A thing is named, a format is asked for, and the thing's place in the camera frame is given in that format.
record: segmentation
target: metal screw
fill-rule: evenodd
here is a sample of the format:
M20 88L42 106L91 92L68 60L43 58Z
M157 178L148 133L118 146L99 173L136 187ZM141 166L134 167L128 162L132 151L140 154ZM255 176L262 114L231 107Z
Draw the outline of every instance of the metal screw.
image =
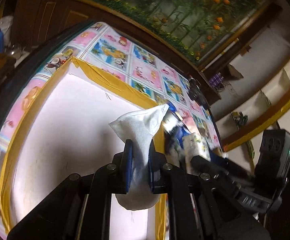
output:
M165 164L163 165L163 169L164 169L164 170L168 170L168 171L170 171L172 168L173 168L173 165L171 165L170 163L165 163Z
M211 176L208 173L202 173L200 175L201 179L203 180L209 180L211 178Z
M77 173L73 173L69 176L69 179L72 181L78 180L79 179L79 175Z
M116 165L114 163L110 163L107 165L107 169L110 171L113 171L116 169Z

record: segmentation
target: orange flower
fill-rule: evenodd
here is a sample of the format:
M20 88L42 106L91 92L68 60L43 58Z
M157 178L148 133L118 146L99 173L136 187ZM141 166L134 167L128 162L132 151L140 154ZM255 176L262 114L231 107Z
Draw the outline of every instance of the orange flower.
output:
M223 21L223 17L217 17L217 18L216 18L216 21L219 22L219 23L223 23L223 22L224 22L224 21Z
M214 3L220 3L221 0L213 0Z

